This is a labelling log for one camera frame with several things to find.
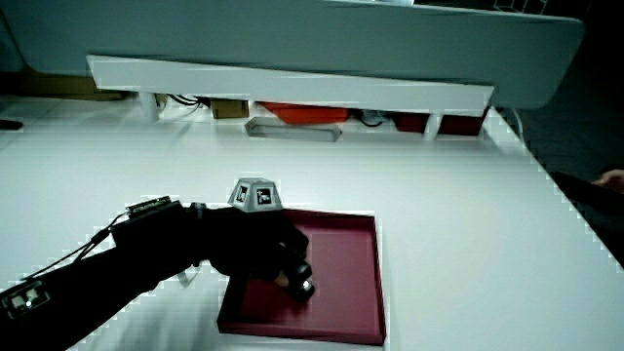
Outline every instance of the sticker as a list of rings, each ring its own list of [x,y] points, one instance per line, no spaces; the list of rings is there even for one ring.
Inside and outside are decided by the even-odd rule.
[[[259,205],[271,204],[271,190],[270,189],[257,189],[257,203]]]
[[[236,195],[236,201],[245,202],[246,197],[247,197],[247,186],[241,185],[241,187],[238,188],[238,195]]]

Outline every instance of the gray object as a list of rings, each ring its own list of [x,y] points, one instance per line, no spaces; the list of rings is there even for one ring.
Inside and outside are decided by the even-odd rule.
[[[253,117],[245,124],[250,137],[274,137],[308,141],[336,141],[342,134],[335,125],[290,125],[273,117]]]
[[[539,108],[583,39],[578,19],[320,0],[0,0],[27,64],[90,75],[86,55],[496,87]]]
[[[386,114],[385,111],[363,110],[362,122],[370,127],[378,126],[387,120]]]
[[[240,178],[227,203],[246,213],[282,209],[275,183],[260,177]]]

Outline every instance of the red box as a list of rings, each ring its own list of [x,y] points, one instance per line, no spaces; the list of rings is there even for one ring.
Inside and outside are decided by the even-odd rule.
[[[342,123],[349,118],[348,108],[278,102],[260,102],[259,104],[289,124]]]
[[[438,134],[454,136],[478,136],[486,120],[488,109],[480,118],[445,115],[440,123]],[[429,114],[393,112],[389,114],[399,132],[424,133]]]
[[[299,304],[272,282],[230,279],[220,332],[382,345],[386,336],[374,217],[283,210],[310,243],[316,287]]]

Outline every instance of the cardboard box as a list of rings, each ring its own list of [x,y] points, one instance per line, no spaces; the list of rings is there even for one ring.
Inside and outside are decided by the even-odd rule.
[[[0,94],[86,100],[114,100],[128,95],[98,89],[93,77],[39,73],[29,67],[21,72],[0,73]]]
[[[249,103],[244,100],[211,97],[211,110],[216,119],[248,118],[250,116]]]

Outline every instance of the cable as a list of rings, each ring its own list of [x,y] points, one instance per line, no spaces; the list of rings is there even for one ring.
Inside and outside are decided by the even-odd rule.
[[[211,107],[211,99],[209,97],[195,97],[200,103],[205,104],[207,107]]]
[[[60,262],[62,262],[62,261],[64,261],[64,260],[66,260],[68,257],[70,257],[70,256],[72,256],[72,255],[74,255],[74,254],[78,253],[79,251],[83,250],[84,248],[86,248],[86,247],[87,247],[87,246],[89,246],[90,244],[91,244],[91,242],[89,242],[89,243],[87,243],[87,244],[85,244],[85,245],[81,246],[80,248],[78,248],[78,249],[74,250],[72,253],[68,253],[65,257],[63,257],[63,258],[61,258],[61,259],[57,260],[56,262],[52,263],[51,265],[47,266],[46,268],[40,269],[40,270],[38,270],[38,271],[36,271],[36,272],[32,273],[31,275],[29,275],[29,276],[25,277],[25,278],[21,278],[21,280],[22,280],[22,281],[27,281],[28,279],[31,279],[31,278],[33,278],[33,277],[35,277],[35,276],[39,275],[40,273],[43,273],[43,272],[47,271],[48,269],[52,268],[53,266],[55,266],[55,265],[59,264]]]
[[[90,245],[86,247],[80,254],[78,254],[78,256],[74,259],[74,262],[81,260],[82,257],[86,256],[88,253],[91,252],[91,250],[95,249],[96,246],[99,245],[99,243],[104,241],[104,239],[106,239],[106,237],[110,233],[108,229],[110,229],[110,227],[113,226],[113,224],[115,224],[117,219],[119,219],[122,215],[126,215],[126,214],[127,213],[122,213],[122,214],[117,215],[110,224],[108,224],[104,229],[100,230],[96,235],[94,235],[94,237],[91,238],[91,240],[89,241]]]
[[[518,111],[516,111],[515,108],[511,109],[514,112],[514,116],[516,117],[516,121],[518,122],[518,134],[520,137],[520,141],[522,143],[525,143],[525,131],[523,128],[523,121],[520,119],[520,115],[518,114]]]
[[[78,255],[78,257],[76,259],[73,260],[73,262],[76,262],[77,260],[81,259],[82,257],[84,257],[86,254],[88,254],[95,246],[97,246],[99,243],[101,243],[104,239],[106,239],[106,237],[108,236],[108,229],[115,224],[115,222],[117,221],[117,219],[119,219],[122,215],[125,215],[126,213],[122,213],[119,214],[115,217],[115,219],[113,219],[113,221],[108,224],[108,226],[106,226],[104,229],[100,230],[88,243],[85,243],[83,246],[81,246],[80,248],[74,250],[71,253],[66,254],[64,257],[58,259],[56,262],[50,264],[49,266],[42,268],[34,273],[32,273],[31,275],[25,277],[25,278],[21,278],[22,281],[27,281],[29,279],[34,278],[35,276],[38,276],[39,274],[47,271],[48,269],[54,267],[55,265],[63,262],[64,260],[68,259],[69,257],[75,255],[76,253],[78,253],[79,251],[82,250],[82,252]]]
[[[362,122],[362,124],[364,124],[367,127],[379,127],[381,126],[381,124],[383,124],[383,120],[377,122],[376,124],[369,124],[367,122],[364,121],[364,111],[359,111],[358,113],[355,114],[355,118],[358,119],[358,121]]]
[[[199,100],[191,100],[189,98],[186,97],[181,97],[181,96],[174,96],[169,94],[169,97],[172,98],[174,101],[176,101],[177,103],[183,104],[185,106],[195,106],[196,104],[199,104]]]

